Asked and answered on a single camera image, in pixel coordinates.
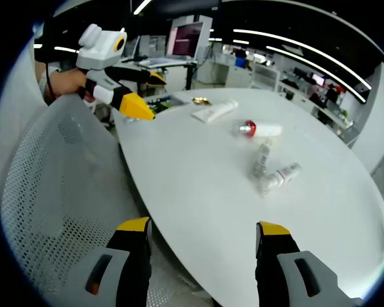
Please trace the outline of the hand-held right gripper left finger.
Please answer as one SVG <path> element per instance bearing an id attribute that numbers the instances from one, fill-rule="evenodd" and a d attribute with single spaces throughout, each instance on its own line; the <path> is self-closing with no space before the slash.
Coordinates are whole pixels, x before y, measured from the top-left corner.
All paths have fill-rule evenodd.
<path id="1" fill-rule="evenodd" d="M 145 306 L 152 275 L 151 220 L 122 223 L 105 247 L 71 267 L 56 306 Z"/>

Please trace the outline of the person's left hand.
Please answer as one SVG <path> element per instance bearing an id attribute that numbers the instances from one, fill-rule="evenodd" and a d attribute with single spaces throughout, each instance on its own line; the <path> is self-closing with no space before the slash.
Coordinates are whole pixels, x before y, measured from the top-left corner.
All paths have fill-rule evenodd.
<path id="1" fill-rule="evenodd" d="M 62 95 L 77 93 L 86 84 L 86 75 L 75 68 L 64 72 L 55 71 L 49 76 L 48 87 L 56 98 Z"/>

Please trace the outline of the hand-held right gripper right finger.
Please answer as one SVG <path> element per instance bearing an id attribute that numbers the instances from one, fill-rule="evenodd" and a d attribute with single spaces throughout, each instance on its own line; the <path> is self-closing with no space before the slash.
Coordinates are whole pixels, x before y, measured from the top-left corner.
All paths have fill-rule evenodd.
<path id="1" fill-rule="evenodd" d="M 288 229 L 256 225 L 255 279 L 260 306 L 361 306 L 348 297 L 337 275 L 309 251 L 300 251 Z"/>

